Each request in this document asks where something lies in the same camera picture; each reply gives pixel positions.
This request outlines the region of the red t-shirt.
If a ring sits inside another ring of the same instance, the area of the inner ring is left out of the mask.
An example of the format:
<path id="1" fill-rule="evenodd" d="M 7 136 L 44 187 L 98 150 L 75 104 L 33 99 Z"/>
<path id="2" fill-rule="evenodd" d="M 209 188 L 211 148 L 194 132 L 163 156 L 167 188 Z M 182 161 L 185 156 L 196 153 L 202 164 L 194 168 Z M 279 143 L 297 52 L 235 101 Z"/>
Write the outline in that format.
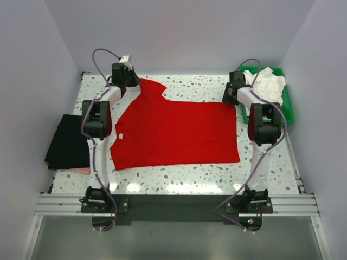
<path id="1" fill-rule="evenodd" d="M 115 125 L 110 148 L 116 170 L 240 162 L 234 105 L 171 101 L 166 86 L 141 79 L 140 94 Z"/>

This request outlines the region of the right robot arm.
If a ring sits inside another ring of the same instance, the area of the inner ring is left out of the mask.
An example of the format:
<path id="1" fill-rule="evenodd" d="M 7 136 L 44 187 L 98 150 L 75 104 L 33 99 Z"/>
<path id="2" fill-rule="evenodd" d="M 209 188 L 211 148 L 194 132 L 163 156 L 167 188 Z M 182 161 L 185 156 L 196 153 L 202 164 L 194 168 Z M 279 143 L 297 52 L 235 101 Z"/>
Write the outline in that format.
<path id="1" fill-rule="evenodd" d="M 237 213 L 273 213 L 268 195 L 268 172 L 271 150 L 284 138 L 284 119 L 278 103 L 271 103 L 255 94 L 246 83 L 242 71 L 231 71 L 223 101 L 242 104 L 249 110 L 248 138 L 252 143 L 252 163 L 246 182 L 217 208 L 234 209 Z"/>

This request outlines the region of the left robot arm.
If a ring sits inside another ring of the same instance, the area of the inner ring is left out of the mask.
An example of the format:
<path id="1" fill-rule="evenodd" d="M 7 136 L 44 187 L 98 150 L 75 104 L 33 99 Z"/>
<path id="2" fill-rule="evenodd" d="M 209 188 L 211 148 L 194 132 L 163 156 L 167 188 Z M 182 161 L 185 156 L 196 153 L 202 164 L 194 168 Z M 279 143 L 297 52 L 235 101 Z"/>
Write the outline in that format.
<path id="1" fill-rule="evenodd" d="M 135 87 L 140 78 L 134 71 L 129 57 L 111 65 L 111 78 L 106 80 L 105 89 L 92 100 L 82 103 L 81 134 L 87 138 L 90 163 L 90 181 L 83 207 L 96 208 L 99 212 L 116 211 L 108 187 L 107 144 L 112 133 L 111 107 L 126 93 L 126 88 Z"/>

